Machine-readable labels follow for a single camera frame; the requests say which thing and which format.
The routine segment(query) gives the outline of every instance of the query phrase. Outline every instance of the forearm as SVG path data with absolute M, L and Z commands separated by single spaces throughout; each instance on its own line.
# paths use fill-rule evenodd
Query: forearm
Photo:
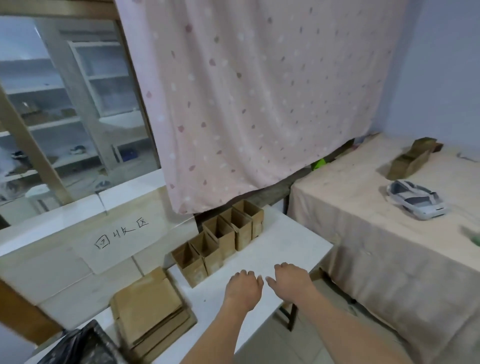
M 230 364 L 246 312 L 222 305 L 215 320 L 183 358 L 181 364 Z
M 334 307 L 316 289 L 298 302 L 316 326 L 336 364 L 405 364 L 405 359 L 369 328 Z

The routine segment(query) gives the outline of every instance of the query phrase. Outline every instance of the white tabletop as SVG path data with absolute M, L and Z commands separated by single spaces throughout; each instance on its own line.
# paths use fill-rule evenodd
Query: white tabletop
M 197 324 L 165 350 L 154 364 L 179 363 L 188 350 L 212 323 L 223 301 L 225 286 L 230 277 L 242 269 L 253 270 L 275 277 L 274 265 L 282 262 L 312 270 L 332 247 L 331 243 L 301 226 L 274 208 L 265 210 L 264 231 L 241 252 L 235 253 L 225 265 L 195 288 L 190 288 L 177 266 L 168 270 L 185 300 L 197 316 Z M 282 304 L 270 287 L 265 284 L 262 299 L 247 314 L 240 330 L 235 352 Z

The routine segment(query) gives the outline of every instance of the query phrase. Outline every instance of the right hand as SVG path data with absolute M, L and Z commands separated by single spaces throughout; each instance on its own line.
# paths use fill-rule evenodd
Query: right hand
M 275 264 L 275 279 L 265 280 L 278 297 L 296 305 L 312 289 L 316 291 L 308 272 L 293 264 Z

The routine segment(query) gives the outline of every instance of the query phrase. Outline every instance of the hand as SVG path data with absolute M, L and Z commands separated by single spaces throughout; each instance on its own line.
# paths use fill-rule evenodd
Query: hand
M 253 310 L 262 297 L 264 280 L 262 276 L 255 278 L 255 273 L 244 269 L 235 273 L 227 284 L 223 305 L 234 307 L 245 315 Z
M 309 292 L 316 291 L 308 272 L 293 264 L 275 264 L 275 278 L 265 280 L 278 297 L 296 305 Z

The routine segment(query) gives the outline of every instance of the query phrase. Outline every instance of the left hand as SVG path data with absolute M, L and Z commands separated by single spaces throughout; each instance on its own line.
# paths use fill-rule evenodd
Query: left hand
M 235 273 L 227 284 L 224 306 L 233 306 L 242 313 L 253 310 L 262 297 L 262 288 L 264 280 L 262 276 L 255 278 L 253 271 L 248 272 L 244 269 L 240 273 Z

